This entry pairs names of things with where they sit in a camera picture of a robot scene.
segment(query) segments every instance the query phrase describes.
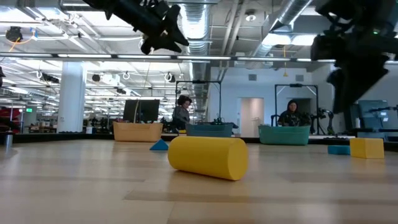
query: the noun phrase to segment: yellow cylinder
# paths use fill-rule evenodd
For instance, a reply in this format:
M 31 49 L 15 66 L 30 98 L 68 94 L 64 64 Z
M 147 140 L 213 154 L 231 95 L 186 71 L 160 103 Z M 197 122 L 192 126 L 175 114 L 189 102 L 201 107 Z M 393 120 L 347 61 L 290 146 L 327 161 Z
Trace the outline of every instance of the yellow cylinder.
M 169 146 L 177 170 L 240 180 L 248 169 L 248 149 L 239 138 L 177 137 Z

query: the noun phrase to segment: teal bin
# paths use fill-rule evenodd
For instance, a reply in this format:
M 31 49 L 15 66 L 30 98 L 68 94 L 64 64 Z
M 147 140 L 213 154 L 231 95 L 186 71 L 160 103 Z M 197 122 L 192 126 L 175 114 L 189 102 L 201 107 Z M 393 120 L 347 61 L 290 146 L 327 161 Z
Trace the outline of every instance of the teal bin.
M 260 142 L 271 145 L 306 146 L 310 137 L 310 127 L 271 127 L 259 126 Z
M 198 137 L 218 137 L 218 138 L 230 138 L 232 136 L 232 124 L 227 125 L 185 125 L 187 130 L 187 136 L 198 136 Z

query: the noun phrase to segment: woman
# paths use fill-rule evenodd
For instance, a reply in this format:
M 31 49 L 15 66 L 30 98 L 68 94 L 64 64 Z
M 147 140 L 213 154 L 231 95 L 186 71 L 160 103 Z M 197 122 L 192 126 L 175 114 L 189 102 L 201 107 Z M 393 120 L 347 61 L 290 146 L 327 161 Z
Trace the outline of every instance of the woman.
M 287 110 L 280 115 L 278 124 L 281 126 L 300 126 L 302 115 L 299 113 L 298 107 L 296 101 L 290 100 L 287 103 Z
M 185 124 L 189 124 L 190 118 L 188 108 L 191 103 L 192 100 L 183 95 L 180 95 L 177 100 L 177 106 L 173 111 L 173 124 L 176 125 L 178 130 L 185 130 Z

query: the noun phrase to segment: yellow cube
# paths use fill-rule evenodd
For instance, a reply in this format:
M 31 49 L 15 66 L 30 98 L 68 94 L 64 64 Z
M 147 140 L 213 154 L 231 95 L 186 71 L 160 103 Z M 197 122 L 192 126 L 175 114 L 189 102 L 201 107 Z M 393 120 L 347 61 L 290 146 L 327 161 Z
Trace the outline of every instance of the yellow cube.
M 354 138 L 349 140 L 351 156 L 364 159 L 384 159 L 383 139 Z

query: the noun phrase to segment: teal block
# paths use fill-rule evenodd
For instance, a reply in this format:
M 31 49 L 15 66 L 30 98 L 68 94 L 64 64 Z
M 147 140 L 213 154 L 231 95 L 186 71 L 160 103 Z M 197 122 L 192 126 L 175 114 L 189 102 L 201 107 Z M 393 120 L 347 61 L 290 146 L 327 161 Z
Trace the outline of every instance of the teal block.
M 167 151 L 169 150 L 169 146 L 166 144 L 165 141 L 162 139 L 157 141 L 151 148 L 151 150 L 158 150 L 158 151 Z
M 349 146 L 328 146 L 328 153 L 333 155 L 350 155 Z

